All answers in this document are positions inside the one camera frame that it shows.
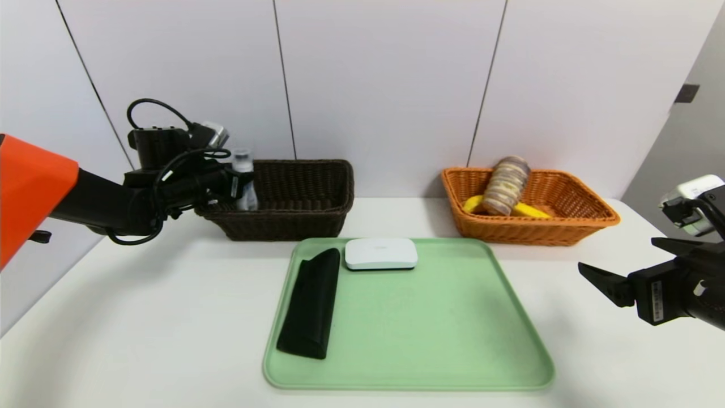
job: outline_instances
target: black pouch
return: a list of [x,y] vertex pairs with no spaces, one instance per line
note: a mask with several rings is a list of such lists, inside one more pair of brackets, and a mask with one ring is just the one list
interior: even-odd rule
[[335,306],[340,251],[328,249],[299,265],[277,349],[324,359]]

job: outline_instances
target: plastic bottle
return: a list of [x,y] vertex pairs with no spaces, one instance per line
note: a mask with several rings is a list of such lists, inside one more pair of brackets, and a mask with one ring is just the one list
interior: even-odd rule
[[[252,162],[252,151],[249,149],[235,149],[232,152],[231,167],[239,173],[251,173],[254,171],[254,163]],[[236,207],[241,211],[255,211],[259,209],[257,202],[257,193],[254,191],[254,182],[250,182],[242,187],[241,198],[236,201]]]

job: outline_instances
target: dark brown wicker basket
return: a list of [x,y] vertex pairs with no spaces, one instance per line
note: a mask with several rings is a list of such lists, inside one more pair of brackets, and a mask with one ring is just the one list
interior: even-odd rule
[[298,241],[337,237],[355,198],[345,160],[255,160],[258,211],[234,204],[206,205],[196,213],[234,241]]

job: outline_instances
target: orange robot arm cover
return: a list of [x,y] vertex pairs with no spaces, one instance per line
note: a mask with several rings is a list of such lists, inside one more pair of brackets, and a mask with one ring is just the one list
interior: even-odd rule
[[77,179],[75,161],[0,134],[0,269]]

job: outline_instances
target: white electronic device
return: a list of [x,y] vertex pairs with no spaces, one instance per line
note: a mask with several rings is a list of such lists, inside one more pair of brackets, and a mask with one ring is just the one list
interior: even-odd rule
[[415,243],[407,238],[360,238],[345,244],[348,269],[413,269],[418,263]]

